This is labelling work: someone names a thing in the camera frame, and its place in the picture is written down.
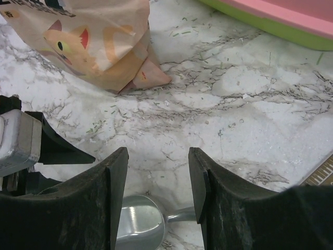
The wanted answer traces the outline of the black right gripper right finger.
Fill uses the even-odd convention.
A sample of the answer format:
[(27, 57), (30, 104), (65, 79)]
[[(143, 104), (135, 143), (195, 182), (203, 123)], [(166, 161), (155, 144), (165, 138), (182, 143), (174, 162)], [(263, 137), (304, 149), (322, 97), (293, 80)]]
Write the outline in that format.
[(332, 187), (296, 185), (274, 192), (188, 154), (197, 222), (205, 249), (332, 249)]

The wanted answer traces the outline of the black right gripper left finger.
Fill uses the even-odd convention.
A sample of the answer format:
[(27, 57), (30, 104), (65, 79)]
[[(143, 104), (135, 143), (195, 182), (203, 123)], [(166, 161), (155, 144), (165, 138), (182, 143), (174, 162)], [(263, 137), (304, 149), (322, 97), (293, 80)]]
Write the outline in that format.
[(129, 155), (99, 164), (38, 194), (1, 196), (1, 249), (114, 249)]

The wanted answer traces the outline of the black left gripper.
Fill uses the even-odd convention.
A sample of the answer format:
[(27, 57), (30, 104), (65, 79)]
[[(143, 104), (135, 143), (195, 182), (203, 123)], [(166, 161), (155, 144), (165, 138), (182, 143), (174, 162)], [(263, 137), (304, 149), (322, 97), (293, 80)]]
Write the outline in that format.
[[(21, 100), (16, 96), (1, 96), (1, 115), (11, 110), (21, 110)], [(91, 164), (95, 157), (76, 148), (62, 138), (40, 113), (42, 122), (40, 163), (45, 165)], [(1, 193), (6, 195), (38, 194), (60, 183), (35, 172), (34, 166), (1, 177)]]

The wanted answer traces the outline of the metal litter scoop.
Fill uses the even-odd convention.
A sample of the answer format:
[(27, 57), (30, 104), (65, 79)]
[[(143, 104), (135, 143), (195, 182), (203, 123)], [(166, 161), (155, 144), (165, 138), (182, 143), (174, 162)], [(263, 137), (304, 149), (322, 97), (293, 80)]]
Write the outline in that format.
[(123, 199), (115, 249), (158, 249), (173, 222), (196, 221), (193, 207), (167, 212), (155, 198), (130, 195)]

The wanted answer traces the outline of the cat litter paper bag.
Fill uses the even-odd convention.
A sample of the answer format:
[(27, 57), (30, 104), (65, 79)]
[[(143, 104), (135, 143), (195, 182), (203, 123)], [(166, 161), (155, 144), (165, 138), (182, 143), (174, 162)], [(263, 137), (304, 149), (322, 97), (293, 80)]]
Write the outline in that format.
[(149, 14), (149, 1), (1, 1), (1, 15), (27, 45), (114, 93), (171, 82), (151, 46)]

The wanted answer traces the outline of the metal ruler bag clip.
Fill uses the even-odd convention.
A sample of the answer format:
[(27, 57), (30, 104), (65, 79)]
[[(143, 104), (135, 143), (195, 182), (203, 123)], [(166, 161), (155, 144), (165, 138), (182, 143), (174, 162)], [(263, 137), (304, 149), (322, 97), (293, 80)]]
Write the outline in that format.
[(310, 174), (301, 180), (300, 185), (332, 186), (332, 182), (332, 154), (330, 154)]

